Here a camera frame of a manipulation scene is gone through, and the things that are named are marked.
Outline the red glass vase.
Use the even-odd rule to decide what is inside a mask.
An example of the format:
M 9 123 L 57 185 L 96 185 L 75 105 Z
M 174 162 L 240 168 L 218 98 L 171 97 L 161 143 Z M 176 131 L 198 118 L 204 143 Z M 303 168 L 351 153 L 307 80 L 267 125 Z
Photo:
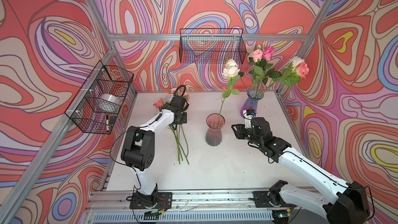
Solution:
M 222 142 L 222 128 L 225 126 L 225 118 L 221 114 L 210 114 L 206 118 L 208 126 L 205 141 L 210 146 L 218 146 Z

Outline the purple glass vase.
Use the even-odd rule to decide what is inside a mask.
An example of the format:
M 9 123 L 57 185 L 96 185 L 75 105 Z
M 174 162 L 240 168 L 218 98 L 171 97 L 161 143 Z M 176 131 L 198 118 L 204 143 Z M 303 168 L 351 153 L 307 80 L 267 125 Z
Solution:
M 247 99 L 240 109 L 240 115 L 244 118 L 246 110 L 257 110 L 258 102 L 263 99 L 264 92 L 260 89 L 249 88 L 247 90 Z

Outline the cream rose stem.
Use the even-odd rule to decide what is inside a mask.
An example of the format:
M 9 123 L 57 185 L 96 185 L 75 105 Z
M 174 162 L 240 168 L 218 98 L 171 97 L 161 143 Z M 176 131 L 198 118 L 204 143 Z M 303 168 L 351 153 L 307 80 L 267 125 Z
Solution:
M 218 113 L 217 125 L 219 128 L 221 126 L 221 112 L 223 109 L 223 105 L 225 100 L 232 95 L 239 95 L 240 92 L 235 88 L 236 83 L 240 80 L 240 69 L 237 66 L 228 66 L 223 69 L 223 76 L 227 78 L 227 89 L 222 93 L 221 96 L 221 108 Z
M 287 63 L 287 65 L 280 71 L 280 76 L 276 79 L 274 79 L 274 82 L 284 82 L 286 81 L 289 77 L 296 75 L 296 68 L 304 63 L 305 61 L 298 57 L 295 56 L 292 59 L 290 59 Z

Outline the white rose stem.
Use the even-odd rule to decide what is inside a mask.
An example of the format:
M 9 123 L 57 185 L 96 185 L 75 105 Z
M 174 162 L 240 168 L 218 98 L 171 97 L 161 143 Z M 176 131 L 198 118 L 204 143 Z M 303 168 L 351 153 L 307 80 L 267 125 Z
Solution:
M 243 89 L 247 91 L 248 87 L 243 80 L 244 73 L 240 70 L 237 62 L 234 59 L 227 60 L 223 69 L 223 76 L 228 79 L 228 89 L 232 89 L 232 85 L 235 85 L 237 82 L 235 79 L 239 79 L 243 85 Z

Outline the coral pink rose stem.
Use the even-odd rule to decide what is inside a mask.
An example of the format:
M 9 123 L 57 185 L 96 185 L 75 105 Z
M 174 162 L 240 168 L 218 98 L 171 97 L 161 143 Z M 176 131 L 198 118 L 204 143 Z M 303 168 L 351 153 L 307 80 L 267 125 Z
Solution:
M 293 84 L 299 83 L 301 80 L 305 79 L 309 73 L 308 65 L 303 61 L 299 61 L 297 64 L 290 62 L 282 68 L 282 71 L 276 70 L 273 66 L 273 64 L 269 63 L 266 67 L 265 78 L 270 78 L 272 83 L 267 86 L 263 92 L 271 89 L 276 83 L 282 83 L 287 87 L 292 87 Z

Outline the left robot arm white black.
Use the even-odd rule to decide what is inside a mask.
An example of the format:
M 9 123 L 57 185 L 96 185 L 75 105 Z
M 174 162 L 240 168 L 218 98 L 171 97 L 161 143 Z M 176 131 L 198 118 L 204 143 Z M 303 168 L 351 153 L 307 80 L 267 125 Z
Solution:
M 179 138 L 181 125 L 187 123 L 188 107 L 184 96 L 173 96 L 169 102 L 160 105 L 159 113 L 148 122 L 127 129 L 120 157 L 137 178 L 138 202 L 144 207 L 155 207 L 163 201 L 159 199 L 158 185 L 148 171 L 155 156 L 155 138 L 166 128 Z

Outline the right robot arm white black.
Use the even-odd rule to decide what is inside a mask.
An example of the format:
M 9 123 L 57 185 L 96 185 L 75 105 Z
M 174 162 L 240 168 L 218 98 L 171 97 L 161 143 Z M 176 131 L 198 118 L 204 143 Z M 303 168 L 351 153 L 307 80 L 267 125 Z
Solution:
M 311 184 L 317 193 L 297 188 L 285 180 L 277 181 L 268 193 L 260 197 L 255 192 L 258 204 L 281 207 L 295 205 L 311 211 L 331 224 L 363 224 L 371 217 L 368 196 L 364 186 L 354 181 L 349 183 L 322 169 L 287 141 L 273 136 L 269 122 L 263 117 L 246 118 L 244 124 L 231 126 L 238 140 L 268 157 L 269 163 L 278 163 Z

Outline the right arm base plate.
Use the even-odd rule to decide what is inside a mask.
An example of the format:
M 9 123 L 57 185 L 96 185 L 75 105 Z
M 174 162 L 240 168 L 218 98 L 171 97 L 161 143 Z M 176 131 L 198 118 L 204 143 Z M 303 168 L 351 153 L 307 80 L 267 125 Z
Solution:
M 276 207 L 276 208 L 295 208 L 296 205 L 285 202 L 279 193 L 269 191 L 254 191 L 251 200 L 257 208 Z

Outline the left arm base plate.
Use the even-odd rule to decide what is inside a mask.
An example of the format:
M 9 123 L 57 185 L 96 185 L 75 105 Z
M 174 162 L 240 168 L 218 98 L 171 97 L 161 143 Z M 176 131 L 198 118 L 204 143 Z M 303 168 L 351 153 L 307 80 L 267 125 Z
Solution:
M 172 206 L 173 193 L 172 192 L 160 192 L 154 193 L 151 196 L 141 194 L 139 192 L 134 193 L 132 196 L 127 197 L 130 199 L 130 209 L 169 209 Z

